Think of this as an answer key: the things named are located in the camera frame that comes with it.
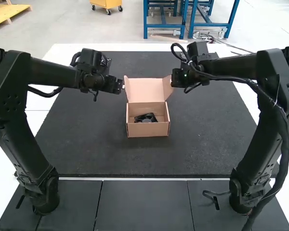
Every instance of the yellow cart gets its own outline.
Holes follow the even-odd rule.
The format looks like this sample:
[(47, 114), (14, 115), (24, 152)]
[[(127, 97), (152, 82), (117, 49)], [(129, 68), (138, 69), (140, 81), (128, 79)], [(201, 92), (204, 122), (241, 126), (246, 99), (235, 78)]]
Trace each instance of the yellow cart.
[(90, 0), (92, 10), (95, 11), (95, 6), (100, 6), (106, 9), (108, 15), (111, 15), (111, 8), (118, 7), (119, 11), (123, 11), (122, 0)]

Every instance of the metal bar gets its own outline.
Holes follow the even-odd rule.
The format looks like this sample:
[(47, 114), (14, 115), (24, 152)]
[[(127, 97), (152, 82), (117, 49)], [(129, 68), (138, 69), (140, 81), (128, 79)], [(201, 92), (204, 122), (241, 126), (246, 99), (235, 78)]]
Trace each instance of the metal bar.
[(159, 10), (160, 10), (160, 17), (162, 19), (162, 24), (165, 25), (166, 24), (166, 18), (165, 18), (164, 7), (160, 6)]
[(166, 4), (149, 4), (149, 7), (160, 7), (160, 6), (162, 6), (162, 7), (171, 7), (171, 8), (174, 7), (174, 5), (166, 5)]
[(175, 2), (174, 2), (173, 17), (176, 17), (176, 16), (177, 16), (177, 11), (178, 11), (178, 1), (179, 1), (179, 0), (175, 0)]
[(182, 25), (181, 24), (147, 24), (147, 29), (148, 28), (180, 28)]
[(236, 15), (236, 10), (237, 10), (237, 7), (239, 6), (239, 2), (240, 0), (235, 0), (234, 4), (233, 4), (233, 7), (232, 7), (232, 11), (231, 11), (231, 14), (230, 14), (230, 17), (229, 17), (229, 21), (228, 21), (228, 28), (227, 28), (227, 31), (224, 35), (224, 38), (227, 39), (229, 37), (229, 34), (230, 34), (230, 30), (231, 30), (231, 27), (232, 27), (232, 23), (235, 19), (235, 15)]
[(210, 9), (209, 9), (209, 12), (208, 12), (208, 16), (210, 16), (212, 14), (213, 4), (214, 4), (214, 0), (210, 0)]
[(194, 23), (194, 26), (216, 26), (216, 27), (228, 27), (228, 23)]
[(197, 5), (197, 9), (198, 9), (199, 13), (201, 14), (202, 18), (204, 19), (204, 21), (206, 21), (206, 23), (212, 23), (212, 21), (209, 19), (207, 14), (204, 12), (204, 10), (199, 5)]
[(185, 26), (186, 26), (188, 0), (184, 0), (184, 1), (185, 1), (185, 5), (184, 5), (183, 16), (182, 16), (182, 26), (181, 26), (181, 33), (180, 33), (179, 39), (184, 38), (184, 32), (185, 32)]
[(183, 14), (183, 8), (184, 8), (184, 0), (180, 1), (180, 11), (179, 11), (179, 15), (182, 16)]
[(189, 25), (189, 32), (188, 32), (188, 38), (189, 38), (189, 39), (192, 39), (192, 38), (193, 38), (197, 4), (198, 4), (198, 0), (194, 0), (194, 2), (193, 2), (193, 9), (192, 9), (192, 15), (191, 15), (191, 22), (190, 22), (190, 25)]
[(144, 39), (148, 38), (148, 25), (146, 23), (147, 14), (148, 14), (148, 0), (144, 0)]
[(162, 1), (162, 0), (150, 0), (150, 3), (175, 3), (176, 0), (173, 1)]

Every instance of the box flap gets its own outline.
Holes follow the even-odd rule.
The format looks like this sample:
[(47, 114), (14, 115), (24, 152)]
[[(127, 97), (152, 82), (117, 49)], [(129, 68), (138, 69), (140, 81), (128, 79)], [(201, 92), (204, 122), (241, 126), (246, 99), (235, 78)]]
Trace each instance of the box flap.
[(129, 103), (164, 102), (173, 92), (171, 76), (165, 78), (128, 78), (124, 76)]
[(173, 93), (173, 87), (171, 86), (171, 76), (166, 76), (163, 78), (163, 91), (164, 91), (164, 101)]

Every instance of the white cord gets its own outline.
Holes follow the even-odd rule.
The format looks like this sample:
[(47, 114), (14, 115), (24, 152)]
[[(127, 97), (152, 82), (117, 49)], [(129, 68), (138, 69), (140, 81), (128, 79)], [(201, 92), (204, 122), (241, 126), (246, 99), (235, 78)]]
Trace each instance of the white cord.
[(278, 92), (279, 92), (279, 86), (280, 86), (280, 77), (279, 77), (279, 83), (278, 83), (278, 87), (277, 87), (276, 99), (275, 99), (275, 103), (274, 103), (273, 107), (275, 107), (276, 104), (277, 104), (277, 97), (278, 97)]

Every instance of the wooden pallet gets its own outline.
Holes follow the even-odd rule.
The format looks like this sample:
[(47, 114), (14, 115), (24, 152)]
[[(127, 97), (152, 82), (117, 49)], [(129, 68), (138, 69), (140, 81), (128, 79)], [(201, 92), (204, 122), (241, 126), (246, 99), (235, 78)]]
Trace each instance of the wooden pallet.
[(0, 4), (0, 23), (7, 23), (11, 24), (11, 17), (15, 16), (16, 14), (27, 10), (31, 11), (30, 5), (6, 5)]

